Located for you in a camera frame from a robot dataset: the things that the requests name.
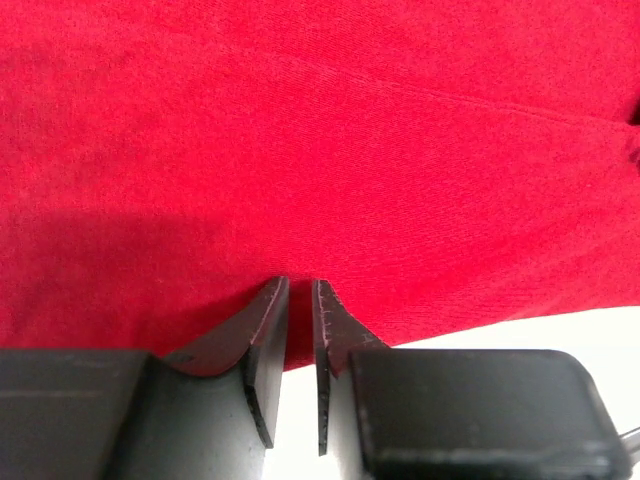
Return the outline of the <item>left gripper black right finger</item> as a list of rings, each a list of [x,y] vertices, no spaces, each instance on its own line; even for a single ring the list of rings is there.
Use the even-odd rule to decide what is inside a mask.
[[[588,371],[536,349],[393,349],[312,286],[318,450],[342,479],[627,479]]]

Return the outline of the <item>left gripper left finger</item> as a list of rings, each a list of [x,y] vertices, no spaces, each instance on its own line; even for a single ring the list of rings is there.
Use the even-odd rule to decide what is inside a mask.
[[[289,282],[165,357],[1,353],[5,479],[258,479],[273,446]]]

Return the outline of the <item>red t shirt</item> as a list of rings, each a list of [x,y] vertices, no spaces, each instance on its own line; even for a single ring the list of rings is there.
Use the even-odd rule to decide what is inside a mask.
[[[291,279],[391,344],[639,300],[635,1],[5,1],[1,343],[170,352]]]

